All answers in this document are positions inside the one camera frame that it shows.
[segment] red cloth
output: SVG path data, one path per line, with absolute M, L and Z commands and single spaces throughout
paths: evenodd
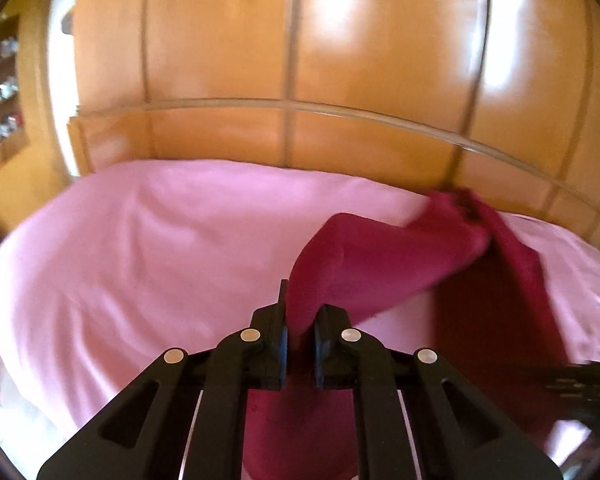
M 311 326 L 334 304 L 353 324 L 435 286 L 435 348 L 538 442 L 558 417 L 528 371 L 567 363 L 538 254 L 473 193 L 434 192 L 405 227 L 333 216 L 288 283 L 288 380 L 250 392 L 244 465 L 253 480 L 349 480 L 357 470 L 348 391 L 311 377 Z

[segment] triangular cutout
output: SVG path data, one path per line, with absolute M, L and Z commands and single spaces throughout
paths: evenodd
M 138 441 L 157 391 L 157 381 L 148 382 L 140 388 L 129 402 L 102 425 L 100 429 L 102 438 L 127 449 L 133 448 Z
M 489 420 L 487 415 L 478 409 L 453 383 L 444 381 L 442 389 L 458 422 L 462 441 L 467 447 L 476 449 L 500 436 L 496 424 Z

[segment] pink bed sheet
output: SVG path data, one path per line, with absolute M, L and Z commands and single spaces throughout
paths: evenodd
M 349 212 L 389 224 L 428 199 L 363 178 L 223 160 L 119 164 L 71 186 L 0 247 L 0 355 L 23 396 L 75 433 L 166 348 L 215 346 L 276 301 L 302 247 Z M 600 253 L 505 214 L 542 258 L 573 362 L 600 360 Z M 429 294 L 361 327 L 411 352 Z

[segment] round metal rivet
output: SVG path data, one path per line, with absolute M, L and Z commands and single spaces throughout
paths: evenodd
M 164 354 L 164 361 L 170 365 L 174 365 L 179 363 L 184 359 L 184 352 L 179 348 L 172 348 L 171 350 L 167 350 Z
M 355 343 L 356 341 L 360 341 L 362 334 L 360 333 L 360 330 L 356 330 L 355 328 L 346 328 L 342 331 L 340 336 L 344 339 L 344 341 Z
M 246 341 L 247 343 L 257 341 L 260 339 L 260 331 L 254 328 L 246 328 L 240 334 L 240 339 Z
M 418 359 L 427 365 L 431 365 L 438 360 L 438 354 L 428 348 L 423 348 L 418 352 Z

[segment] wooden wall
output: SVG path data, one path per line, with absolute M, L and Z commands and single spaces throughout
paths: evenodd
M 17 72 L 29 145 L 0 167 L 0 237 L 69 184 L 48 94 L 49 7 L 50 0 L 10 0 L 1 15 L 2 18 L 20 15 Z
M 83 172 L 230 158 L 469 186 L 600 248 L 594 0 L 77 0 Z

